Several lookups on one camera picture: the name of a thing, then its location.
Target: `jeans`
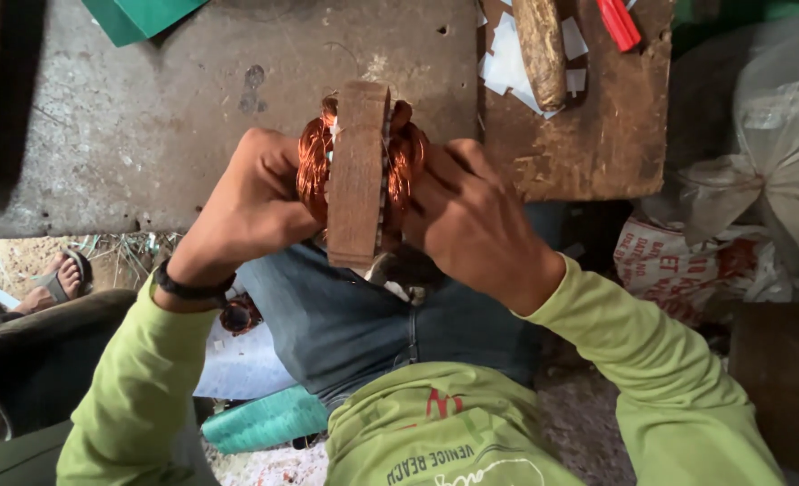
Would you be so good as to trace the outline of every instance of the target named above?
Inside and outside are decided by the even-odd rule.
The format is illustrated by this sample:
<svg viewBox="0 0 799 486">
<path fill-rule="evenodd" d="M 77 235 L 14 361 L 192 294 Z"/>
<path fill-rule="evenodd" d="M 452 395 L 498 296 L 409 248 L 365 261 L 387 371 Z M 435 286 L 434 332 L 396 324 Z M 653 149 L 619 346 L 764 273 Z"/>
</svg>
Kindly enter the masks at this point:
<svg viewBox="0 0 799 486">
<path fill-rule="evenodd" d="M 559 249 L 564 204 L 525 205 L 532 226 Z M 416 362 L 492 368 L 531 387 L 546 329 L 489 296 L 446 279 L 420 306 L 346 268 L 311 243 L 244 264 L 240 281 L 264 316 L 289 374 L 332 412 L 352 393 Z"/>
</svg>

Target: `black wristband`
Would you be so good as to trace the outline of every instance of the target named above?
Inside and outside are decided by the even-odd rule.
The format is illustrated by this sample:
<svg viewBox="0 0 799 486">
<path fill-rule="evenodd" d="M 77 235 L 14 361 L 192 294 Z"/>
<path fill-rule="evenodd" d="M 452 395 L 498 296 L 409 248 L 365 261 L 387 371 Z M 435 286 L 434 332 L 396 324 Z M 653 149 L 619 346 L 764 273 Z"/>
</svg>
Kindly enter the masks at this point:
<svg viewBox="0 0 799 486">
<path fill-rule="evenodd" d="M 234 278 L 237 276 L 237 273 L 232 273 L 232 276 L 225 282 L 213 287 L 188 287 L 173 281 L 168 276 L 168 260 L 171 259 L 167 259 L 159 264 L 159 267 L 156 268 L 156 272 L 153 275 L 153 279 L 156 281 L 156 284 L 159 285 L 159 288 L 183 300 L 220 299 L 220 301 L 223 302 L 226 298 L 226 292 L 228 292 L 228 289 L 232 288 Z"/>
</svg>

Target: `green paper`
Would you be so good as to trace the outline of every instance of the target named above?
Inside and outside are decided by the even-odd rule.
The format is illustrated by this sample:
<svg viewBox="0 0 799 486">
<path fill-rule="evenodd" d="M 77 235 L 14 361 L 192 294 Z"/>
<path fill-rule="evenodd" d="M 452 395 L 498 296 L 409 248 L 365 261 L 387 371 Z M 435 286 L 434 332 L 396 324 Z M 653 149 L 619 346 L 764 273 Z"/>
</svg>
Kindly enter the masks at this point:
<svg viewBox="0 0 799 486">
<path fill-rule="evenodd" d="M 207 0 L 81 0 L 115 46 L 149 39 Z"/>
</svg>

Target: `right hand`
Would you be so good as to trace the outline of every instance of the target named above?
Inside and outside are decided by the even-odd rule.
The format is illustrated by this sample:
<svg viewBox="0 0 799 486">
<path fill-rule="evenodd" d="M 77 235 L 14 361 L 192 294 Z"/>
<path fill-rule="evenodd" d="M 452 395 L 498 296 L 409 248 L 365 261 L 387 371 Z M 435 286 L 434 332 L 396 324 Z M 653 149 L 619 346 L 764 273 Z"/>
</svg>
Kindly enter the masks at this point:
<svg viewBox="0 0 799 486">
<path fill-rule="evenodd" d="M 474 140 L 430 145 L 425 167 L 412 182 L 405 238 L 451 278 L 533 314 L 555 293 L 565 265 L 534 233 L 513 186 Z"/>
</svg>

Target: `left hand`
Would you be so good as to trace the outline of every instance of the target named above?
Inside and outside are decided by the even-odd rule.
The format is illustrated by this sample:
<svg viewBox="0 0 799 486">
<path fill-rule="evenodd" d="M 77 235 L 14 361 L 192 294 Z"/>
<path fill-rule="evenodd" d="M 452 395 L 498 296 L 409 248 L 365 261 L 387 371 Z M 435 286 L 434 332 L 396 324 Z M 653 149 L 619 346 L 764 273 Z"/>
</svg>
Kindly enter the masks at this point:
<svg viewBox="0 0 799 486">
<path fill-rule="evenodd" d="M 242 263 L 317 232 L 318 223 L 297 201 L 299 165 L 297 138 L 248 130 L 168 262 L 168 276 L 193 287 L 220 284 Z"/>
</svg>

